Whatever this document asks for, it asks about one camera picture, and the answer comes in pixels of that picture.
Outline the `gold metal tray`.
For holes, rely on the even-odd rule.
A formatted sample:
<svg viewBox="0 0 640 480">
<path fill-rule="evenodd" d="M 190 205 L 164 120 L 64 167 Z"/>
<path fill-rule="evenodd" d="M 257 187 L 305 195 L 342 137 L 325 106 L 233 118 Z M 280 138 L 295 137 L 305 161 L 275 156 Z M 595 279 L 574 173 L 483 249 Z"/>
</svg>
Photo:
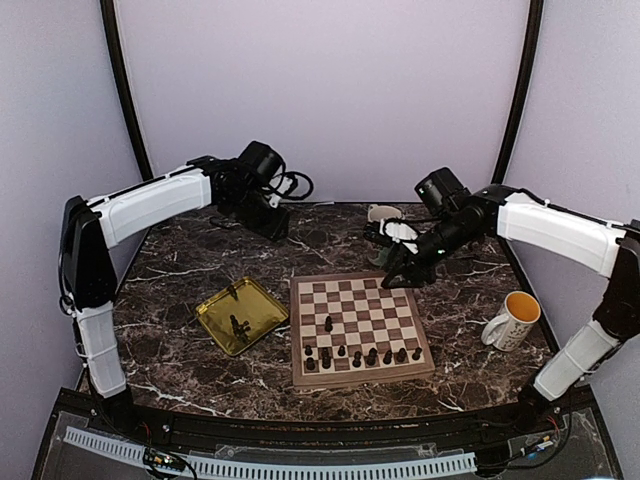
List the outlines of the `gold metal tray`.
<svg viewBox="0 0 640 480">
<path fill-rule="evenodd" d="M 227 288 L 233 285 L 239 302 L 235 305 Z M 236 357 L 289 318 L 287 308 L 251 277 L 230 284 L 196 308 L 196 317 L 214 342 L 228 355 Z M 249 343 L 244 344 L 233 334 L 230 314 L 240 323 L 248 321 Z"/>
</svg>

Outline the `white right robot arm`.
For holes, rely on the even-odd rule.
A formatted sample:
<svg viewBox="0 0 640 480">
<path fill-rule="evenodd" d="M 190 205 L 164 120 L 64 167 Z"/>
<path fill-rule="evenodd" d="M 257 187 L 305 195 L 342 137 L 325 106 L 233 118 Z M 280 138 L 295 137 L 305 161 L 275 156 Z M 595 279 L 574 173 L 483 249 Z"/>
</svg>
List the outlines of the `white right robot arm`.
<svg viewBox="0 0 640 480">
<path fill-rule="evenodd" d="M 603 299 L 582 327 L 530 382 L 510 413 L 521 434 L 549 416 L 547 402 L 565 394 L 639 333 L 639 224 L 618 224 L 573 212 L 530 191 L 491 184 L 470 192 L 447 167 L 415 187 L 433 227 L 416 230 L 409 220 L 375 220 L 366 236 L 391 252 L 386 288 L 418 288 L 435 280 L 436 265 L 484 236 L 522 242 L 582 264 L 608 279 Z"/>
</svg>

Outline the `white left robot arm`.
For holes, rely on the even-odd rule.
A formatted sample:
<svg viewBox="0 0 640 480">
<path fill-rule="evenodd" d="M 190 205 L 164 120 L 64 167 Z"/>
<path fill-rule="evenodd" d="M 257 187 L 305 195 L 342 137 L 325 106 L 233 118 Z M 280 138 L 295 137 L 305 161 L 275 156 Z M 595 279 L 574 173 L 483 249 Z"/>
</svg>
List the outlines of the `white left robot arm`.
<svg viewBox="0 0 640 480">
<path fill-rule="evenodd" d="M 127 389 L 113 324 L 118 279 L 111 252 L 161 222 L 214 206 L 269 240 L 285 236 L 297 175 L 269 145 L 252 141 L 231 159 L 202 156 L 164 175 L 92 199 L 66 202 L 58 258 L 59 306 L 73 318 L 79 355 L 98 394 L 101 417 L 120 436 L 141 427 L 140 412 L 116 397 Z"/>
</svg>

